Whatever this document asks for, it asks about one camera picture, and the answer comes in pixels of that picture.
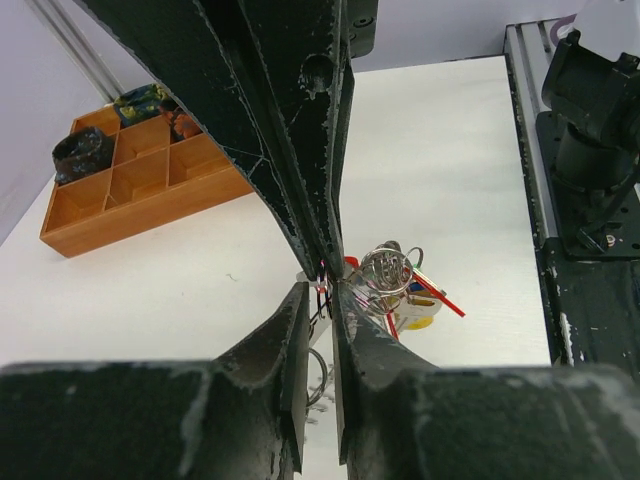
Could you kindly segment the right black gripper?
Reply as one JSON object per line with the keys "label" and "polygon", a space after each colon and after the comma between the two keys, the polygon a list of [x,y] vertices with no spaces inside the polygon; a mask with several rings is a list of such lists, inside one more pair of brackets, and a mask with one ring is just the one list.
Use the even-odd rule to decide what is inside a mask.
{"label": "right black gripper", "polygon": [[339,190],[354,90],[352,58],[374,48],[378,0],[243,1],[264,101],[268,165],[251,180],[303,271],[344,271]]}

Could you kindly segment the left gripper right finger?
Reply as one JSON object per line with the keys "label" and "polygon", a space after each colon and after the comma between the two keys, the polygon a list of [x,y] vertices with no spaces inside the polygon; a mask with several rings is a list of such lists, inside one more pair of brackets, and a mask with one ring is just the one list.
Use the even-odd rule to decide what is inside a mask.
{"label": "left gripper right finger", "polygon": [[440,369],[332,296],[352,479],[635,479],[639,388],[607,366]]}

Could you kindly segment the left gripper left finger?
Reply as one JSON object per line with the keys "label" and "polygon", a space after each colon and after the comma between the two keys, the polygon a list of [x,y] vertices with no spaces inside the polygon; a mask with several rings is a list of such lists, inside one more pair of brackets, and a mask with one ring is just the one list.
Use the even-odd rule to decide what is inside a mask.
{"label": "left gripper left finger", "polygon": [[1,370],[5,479],[290,479],[302,469],[309,286],[213,360]]}

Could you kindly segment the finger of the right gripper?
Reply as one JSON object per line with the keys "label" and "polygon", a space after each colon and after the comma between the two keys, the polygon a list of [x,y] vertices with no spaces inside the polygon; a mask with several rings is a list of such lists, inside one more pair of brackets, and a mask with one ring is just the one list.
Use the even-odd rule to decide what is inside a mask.
{"label": "finger of the right gripper", "polygon": [[223,151],[269,208],[302,270],[320,260],[264,137],[199,1],[81,1],[79,7],[126,49]]}

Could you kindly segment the silver keyring with keys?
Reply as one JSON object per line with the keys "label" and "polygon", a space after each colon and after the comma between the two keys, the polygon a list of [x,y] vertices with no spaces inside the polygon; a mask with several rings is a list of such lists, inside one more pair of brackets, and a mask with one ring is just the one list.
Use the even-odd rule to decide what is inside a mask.
{"label": "silver keyring with keys", "polygon": [[[424,250],[415,246],[404,251],[395,240],[388,240],[358,258],[359,268],[346,281],[366,318],[398,340],[405,331],[428,327],[444,307],[463,318],[465,312],[422,270]],[[307,409],[320,410],[327,396],[333,368],[314,348],[330,326],[331,289],[326,278],[312,283],[316,290],[316,311],[310,317],[309,356],[320,368],[319,384],[307,389]]]}

